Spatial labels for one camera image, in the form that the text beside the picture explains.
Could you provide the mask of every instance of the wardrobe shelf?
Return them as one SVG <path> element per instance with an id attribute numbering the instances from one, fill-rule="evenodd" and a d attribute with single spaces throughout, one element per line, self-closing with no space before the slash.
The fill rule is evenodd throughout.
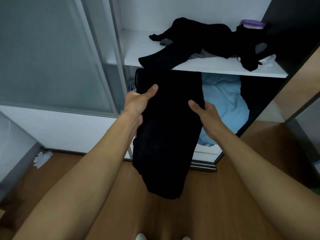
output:
<path id="1" fill-rule="evenodd" d="M 163 46 L 159 45 L 159 42 L 149 39 L 150 34 L 153 34 L 153 32 L 137 30 L 120 31 L 120 43 L 125 65 L 141 67 L 138 61 L 139 57 L 154 54 L 163 48 Z M 116 58 L 110 55 L 107 57 L 107 63 L 116 64 Z M 222 57 L 188 60 L 176 66 L 174 70 L 280 78 L 287 76 L 287 73 L 277 63 L 268 69 L 259 67 L 249 72 L 242 67 L 237 58 L 225 59 Z"/>

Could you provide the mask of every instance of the left hand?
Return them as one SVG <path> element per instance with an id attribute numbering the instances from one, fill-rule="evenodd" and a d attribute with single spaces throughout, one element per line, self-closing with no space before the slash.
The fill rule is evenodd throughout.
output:
<path id="1" fill-rule="evenodd" d="M 155 96 L 158 91 L 158 85 L 154 84 L 144 94 L 135 91 L 128 92 L 125 97 L 123 113 L 128 113 L 133 119 L 138 119 L 138 126 L 142 124 L 142 112 L 146 109 L 150 98 Z"/>

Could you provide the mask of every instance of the forearm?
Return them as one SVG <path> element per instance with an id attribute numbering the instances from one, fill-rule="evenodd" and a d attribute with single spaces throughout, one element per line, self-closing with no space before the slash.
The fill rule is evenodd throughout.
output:
<path id="1" fill-rule="evenodd" d="M 42 198 L 14 239 L 84 239 L 133 139 L 137 121 L 123 114 Z"/>
<path id="2" fill-rule="evenodd" d="M 218 144 L 262 211 L 290 239 L 320 239 L 319 196 L 266 161 L 229 129 Z"/>

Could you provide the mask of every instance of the white paper on floor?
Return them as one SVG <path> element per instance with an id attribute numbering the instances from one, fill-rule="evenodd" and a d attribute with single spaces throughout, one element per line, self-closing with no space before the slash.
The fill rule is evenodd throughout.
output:
<path id="1" fill-rule="evenodd" d="M 40 152 L 38 156 L 33 160 L 34 166 L 40 168 L 43 164 L 45 164 L 49 158 L 52 156 L 52 152 Z"/>

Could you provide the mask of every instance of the right arm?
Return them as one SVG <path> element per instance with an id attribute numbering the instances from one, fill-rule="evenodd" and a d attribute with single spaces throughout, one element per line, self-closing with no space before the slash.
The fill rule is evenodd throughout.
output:
<path id="1" fill-rule="evenodd" d="M 214 105 L 189 101 L 207 135 L 230 158 L 256 203 L 287 238 L 320 239 L 320 196 L 261 157 L 221 121 Z"/>

